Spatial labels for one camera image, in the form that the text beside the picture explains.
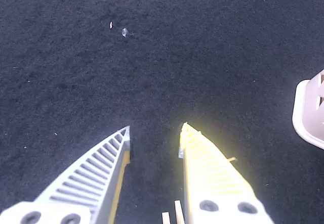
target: wooden stick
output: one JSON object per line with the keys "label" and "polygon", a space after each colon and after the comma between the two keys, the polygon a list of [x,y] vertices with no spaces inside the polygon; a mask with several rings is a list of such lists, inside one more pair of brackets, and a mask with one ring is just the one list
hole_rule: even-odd
{"label": "wooden stick", "polygon": [[174,202],[174,205],[176,207],[177,224],[184,224],[184,218],[183,218],[180,200],[176,200]]}
{"label": "wooden stick", "polygon": [[163,224],[170,224],[170,216],[169,216],[168,212],[162,213],[162,221],[163,221]]}

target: dark carpet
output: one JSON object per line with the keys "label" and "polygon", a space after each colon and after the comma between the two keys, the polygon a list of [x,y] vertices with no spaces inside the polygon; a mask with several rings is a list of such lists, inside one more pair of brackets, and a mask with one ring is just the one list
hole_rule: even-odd
{"label": "dark carpet", "polygon": [[116,223],[174,221],[188,121],[238,159],[276,224],[324,223],[324,151],[291,121],[297,83],[324,68],[324,0],[0,4],[0,209],[130,125]]}

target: white container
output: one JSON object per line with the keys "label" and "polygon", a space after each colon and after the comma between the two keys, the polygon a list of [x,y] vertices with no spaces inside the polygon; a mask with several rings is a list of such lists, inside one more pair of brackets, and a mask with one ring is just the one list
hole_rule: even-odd
{"label": "white container", "polygon": [[324,149],[324,70],[298,84],[293,125],[301,138]]}

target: small white speck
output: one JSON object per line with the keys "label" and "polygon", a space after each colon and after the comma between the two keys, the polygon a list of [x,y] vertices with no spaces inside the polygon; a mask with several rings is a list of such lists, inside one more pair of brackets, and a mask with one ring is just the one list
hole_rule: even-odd
{"label": "small white speck", "polygon": [[121,34],[126,37],[128,34],[128,30],[126,28],[123,28],[123,30],[121,31]]}

